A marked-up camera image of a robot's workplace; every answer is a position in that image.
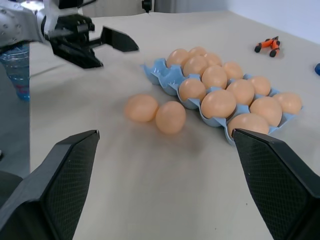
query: egg carton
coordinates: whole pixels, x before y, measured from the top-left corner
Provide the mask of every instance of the egg carton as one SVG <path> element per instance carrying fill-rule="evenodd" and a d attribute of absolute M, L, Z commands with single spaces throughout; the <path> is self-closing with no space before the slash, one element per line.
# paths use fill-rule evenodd
<path fill-rule="evenodd" d="M 235 111 L 233 114 L 228 118 L 221 118 L 221 117 L 212 117 L 212 118 L 206 118 L 201 111 L 201 101 L 197 98 L 188 98 L 186 101 L 183 101 L 179 94 L 179 86 L 180 84 L 186 80 L 186 79 L 198 79 L 201 80 L 199 74 L 190 74 L 189 76 L 185 77 L 182 73 L 181 66 L 180 65 L 172 65 L 170 68 L 166 66 L 166 59 L 159 58 L 154 61 L 154 64 L 152 67 L 148 67 L 147 65 L 142 65 L 145 75 L 147 76 L 148 80 L 153 85 L 160 85 L 164 92 L 166 92 L 168 95 L 171 96 L 177 96 L 181 104 L 191 110 L 199 110 L 202 120 L 211 127 L 223 127 L 225 137 L 229 144 L 235 145 L 235 142 L 232 138 L 230 138 L 228 134 L 228 123 L 235 118 L 236 116 L 240 114 L 247 114 L 250 113 L 249 106 L 243 105 L 243 104 L 237 104 L 235 107 Z M 251 74 L 245 74 L 243 76 L 243 79 L 248 80 L 252 77 Z M 227 82 L 227 87 L 233 83 L 235 79 L 230 79 Z M 222 88 L 220 87 L 211 87 L 207 89 L 206 93 L 211 93 L 217 90 L 220 90 Z M 269 97 L 272 97 L 276 94 L 280 93 L 275 88 L 271 88 L 270 93 L 268 94 Z M 259 99 L 265 97 L 264 95 L 255 94 L 253 100 Z M 279 128 L 282 128 L 283 125 L 285 125 L 289 120 L 291 120 L 293 117 L 295 117 L 295 114 L 289 114 L 289 113 L 282 113 L 282 118 L 280 121 L 280 124 L 277 127 L 270 126 L 269 127 L 269 133 L 276 131 Z"/>

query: pliers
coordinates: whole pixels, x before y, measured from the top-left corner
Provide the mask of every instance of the pliers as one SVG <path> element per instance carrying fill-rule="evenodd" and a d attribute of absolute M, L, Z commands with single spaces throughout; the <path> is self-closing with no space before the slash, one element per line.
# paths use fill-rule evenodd
<path fill-rule="evenodd" d="M 280 41 L 278 40 L 279 36 L 276 36 L 274 38 L 268 38 L 263 42 L 259 42 L 255 48 L 254 51 L 256 53 L 259 53 L 261 49 L 270 47 L 271 52 L 270 52 L 270 57 L 274 58 L 280 51 Z"/>

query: blue object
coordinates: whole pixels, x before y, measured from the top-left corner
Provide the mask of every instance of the blue object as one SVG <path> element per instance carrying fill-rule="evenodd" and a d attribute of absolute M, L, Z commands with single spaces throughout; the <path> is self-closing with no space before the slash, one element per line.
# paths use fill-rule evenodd
<path fill-rule="evenodd" d="M 166 67 L 166 60 L 164 58 L 157 59 L 154 62 L 154 65 L 152 67 L 147 67 L 145 64 L 142 65 L 143 70 L 145 72 L 145 75 L 149 79 L 149 81 L 153 85 L 160 85 L 163 90 L 171 95 L 171 96 L 177 96 L 181 104 L 187 108 L 187 109 L 199 109 L 200 116 L 202 120 L 209 126 L 211 127 L 224 127 L 224 133 L 227 141 L 231 145 L 235 145 L 235 142 L 233 139 L 230 138 L 228 134 L 228 123 L 236 116 L 240 114 L 246 114 L 250 113 L 249 107 L 247 105 L 242 105 L 242 104 L 237 104 L 234 114 L 229 117 L 228 119 L 226 118 L 220 118 L 220 117 L 212 117 L 212 118 L 206 118 L 203 116 L 201 112 L 201 103 L 199 99 L 196 98 L 188 98 L 186 101 L 182 101 L 179 95 L 179 86 L 180 84 L 189 78 L 196 78 L 200 81 L 200 75 L 198 74 L 190 74 L 188 77 L 185 77 L 181 71 L 181 66 L 180 65 L 173 65 L 171 68 Z M 243 76 L 243 79 L 248 80 L 252 77 L 250 74 L 245 74 Z M 227 83 L 227 86 L 230 85 L 232 82 L 234 82 L 234 79 L 230 79 Z M 211 87 L 210 89 L 207 90 L 207 93 L 214 92 L 217 90 L 220 90 L 221 88 L 219 87 Z M 268 94 L 269 97 L 272 97 L 276 94 L 280 93 L 280 91 L 271 88 L 270 93 Z M 264 97 L 263 95 L 255 94 L 254 99 L 259 99 Z M 294 116 L 294 114 L 289 114 L 289 113 L 283 113 L 282 114 L 282 119 L 280 121 L 280 124 L 278 127 L 269 127 L 269 133 L 271 134 L 273 131 L 281 128 L 284 124 L 286 124 L 289 120 L 291 120 Z"/>
<path fill-rule="evenodd" d="M 315 66 L 314 70 L 318 75 L 320 75 L 320 63 Z"/>
<path fill-rule="evenodd" d="M 0 54 L 8 78 L 11 80 L 16 95 L 23 101 L 30 100 L 29 82 L 29 44 L 19 45 Z"/>

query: white wall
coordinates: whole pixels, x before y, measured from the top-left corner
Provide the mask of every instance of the white wall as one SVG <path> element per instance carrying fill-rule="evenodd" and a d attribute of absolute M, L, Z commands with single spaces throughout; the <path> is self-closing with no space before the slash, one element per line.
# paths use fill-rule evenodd
<path fill-rule="evenodd" d="M 229 10 L 320 44 L 320 0 L 172 1 L 175 1 L 175 12 L 177 13 Z"/>
<path fill-rule="evenodd" d="M 130 16 L 143 13 L 145 10 L 142 8 L 141 0 L 98 0 L 83 8 L 83 14 L 89 17 Z"/>

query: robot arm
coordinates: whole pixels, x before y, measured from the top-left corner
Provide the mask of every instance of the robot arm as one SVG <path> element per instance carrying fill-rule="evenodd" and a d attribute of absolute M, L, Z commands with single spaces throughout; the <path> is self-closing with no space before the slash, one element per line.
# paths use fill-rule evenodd
<path fill-rule="evenodd" d="M 40 42 L 52 47 L 53 53 L 83 69 L 102 67 L 93 48 L 108 44 L 122 52 L 138 51 L 128 35 L 103 27 L 100 38 L 90 40 L 95 30 L 91 18 L 78 9 L 91 0 L 0 0 L 0 53 L 17 44 Z"/>

